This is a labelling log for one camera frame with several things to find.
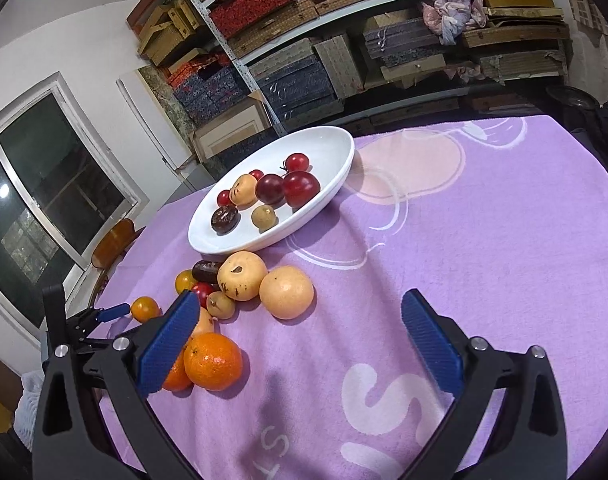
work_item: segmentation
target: purple tablecloth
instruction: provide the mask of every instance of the purple tablecloth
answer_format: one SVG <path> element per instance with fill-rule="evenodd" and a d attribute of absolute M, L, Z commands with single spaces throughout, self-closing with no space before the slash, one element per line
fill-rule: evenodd
<path fill-rule="evenodd" d="M 162 424 L 207 480 L 397 479 L 449 403 L 400 321 L 401 296 L 417 287 L 469 336 L 509 351 L 545 347 L 572 473 L 608 427 L 607 173 L 547 117 L 439 124 L 356 145 L 331 204 L 260 251 L 269 268 L 311 276 L 314 308 L 283 323 L 257 301 L 242 305 L 220 330 L 245 352 L 244 380 L 223 394 L 153 394 Z M 175 275 L 200 259 L 187 229 L 203 195 L 159 211 L 98 306 L 173 302 Z M 135 325 L 118 320 L 110 336 Z M 110 401 L 101 406 L 122 457 L 138 465 Z"/>

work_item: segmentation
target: tangerine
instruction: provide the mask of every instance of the tangerine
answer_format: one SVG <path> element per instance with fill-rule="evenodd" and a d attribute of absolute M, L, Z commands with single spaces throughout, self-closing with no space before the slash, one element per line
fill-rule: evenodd
<path fill-rule="evenodd" d="M 193 278 L 193 272 L 189 270 L 182 270 L 175 278 L 175 290 L 177 294 L 181 294 L 184 290 L 191 290 L 191 287 L 197 283 L 197 280 Z"/>
<path fill-rule="evenodd" d="M 171 371 L 168 372 L 168 377 L 162 384 L 164 390 L 169 392 L 181 392 L 193 384 L 186 375 L 186 368 L 183 365 L 183 349 L 175 359 Z"/>
<path fill-rule="evenodd" d="M 153 317 L 162 315 L 162 309 L 157 302 L 149 296 L 142 296 L 133 301 L 130 306 L 130 314 L 140 323 L 145 323 Z"/>
<path fill-rule="evenodd" d="M 220 392 L 242 376 L 242 351 L 234 341 L 214 332 L 191 339 L 184 351 L 184 367 L 190 380 L 206 390 Z"/>

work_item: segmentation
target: blue gripper pad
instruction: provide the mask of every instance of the blue gripper pad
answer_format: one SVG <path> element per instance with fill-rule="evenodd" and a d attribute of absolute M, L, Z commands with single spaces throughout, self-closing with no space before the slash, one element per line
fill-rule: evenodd
<path fill-rule="evenodd" d="M 117 319 L 118 317 L 125 316 L 130 313 L 130 305 L 128 303 L 122 303 L 117 306 L 111 306 L 105 310 L 100 310 L 97 314 L 97 321 L 100 323 L 106 323 Z"/>
<path fill-rule="evenodd" d="M 464 386 L 462 358 L 418 295 L 409 290 L 402 298 L 402 322 L 439 388 L 457 397 Z"/>
<path fill-rule="evenodd" d="M 197 294 L 186 290 L 163 317 L 153 318 L 146 325 L 161 322 L 150 344 L 137 357 L 137 389 L 143 396 L 158 392 L 168 377 L 177 356 L 199 320 Z"/>

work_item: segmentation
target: oval white bowl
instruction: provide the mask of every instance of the oval white bowl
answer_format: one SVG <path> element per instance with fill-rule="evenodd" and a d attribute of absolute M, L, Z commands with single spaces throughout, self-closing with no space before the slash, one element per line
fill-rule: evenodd
<path fill-rule="evenodd" d="M 251 213 L 261 202 L 240 210 L 237 227 L 225 235 L 218 235 L 210 226 L 210 219 L 217 209 L 217 195 L 230 189 L 244 173 L 261 170 L 264 174 L 284 175 L 280 169 L 291 153 L 301 152 L 308 156 L 309 168 L 319 181 L 320 192 L 306 205 L 293 211 L 284 203 L 275 209 L 278 224 L 260 233 L 251 222 Z M 231 254 L 236 251 L 258 251 L 293 234 L 319 213 L 337 194 L 351 169 L 355 154 L 355 142 L 351 134 L 335 126 L 315 126 L 277 139 L 248 156 L 212 187 L 199 204 L 188 228 L 188 240 L 194 250 L 202 254 Z"/>

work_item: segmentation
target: red cherry tomato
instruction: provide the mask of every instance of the red cherry tomato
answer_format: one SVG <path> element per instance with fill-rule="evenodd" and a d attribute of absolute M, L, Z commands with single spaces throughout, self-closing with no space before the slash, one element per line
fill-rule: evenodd
<path fill-rule="evenodd" d="M 269 173 L 255 185 L 255 196 L 264 204 L 276 204 L 284 198 L 283 180 L 279 175 Z"/>
<path fill-rule="evenodd" d="M 286 203 L 292 208 L 302 207 L 321 189 L 315 176 L 306 171 L 293 171 L 284 177 L 283 182 Z"/>
<path fill-rule="evenodd" d="M 233 203 L 233 202 L 230 200 L 230 190 L 229 189 L 225 189 L 217 195 L 217 205 L 218 206 L 223 207 L 225 205 L 230 205 L 231 203 Z"/>
<path fill-rule="evenodd" d="M 199 306 L 206 308 L 206 299 L 209 294 L 215 292 L 215 288 L 210 283 L 197 282 L 191 287 L 191 290 L 197 294 L 199 299 Z"/>
<path fill-rule="evenodd" d="M 309 166 L 310 160 L 304 153 L 293 153 L 284 161 L 283 169 L 287 173 L 292 173 L 293 171 L 307 171 Z"/>

